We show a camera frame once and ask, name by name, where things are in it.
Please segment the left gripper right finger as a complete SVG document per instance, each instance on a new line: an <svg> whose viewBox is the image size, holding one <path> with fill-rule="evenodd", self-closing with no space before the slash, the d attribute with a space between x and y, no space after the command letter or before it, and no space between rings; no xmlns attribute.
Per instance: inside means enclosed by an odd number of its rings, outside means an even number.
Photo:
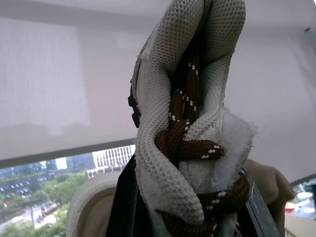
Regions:
<svg viewBox="0 0 316 237"><path fill-rule="evenodd" d="M249 184L250 194L246 203L247 213L254 228L255 237L281 237L281 233L266 206L250 173L243 168Z"/></svg>

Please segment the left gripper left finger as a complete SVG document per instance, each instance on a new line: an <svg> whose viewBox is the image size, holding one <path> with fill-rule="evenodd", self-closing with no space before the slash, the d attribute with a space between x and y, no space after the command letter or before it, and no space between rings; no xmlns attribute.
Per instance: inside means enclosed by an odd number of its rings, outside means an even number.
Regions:
<svg viewBox="0 0 316 237"><path fill-rule="evenodd" d="M148 213L135 175L136 161L132 156L120 174L106 232L107 237L146 237Z"/></svg>

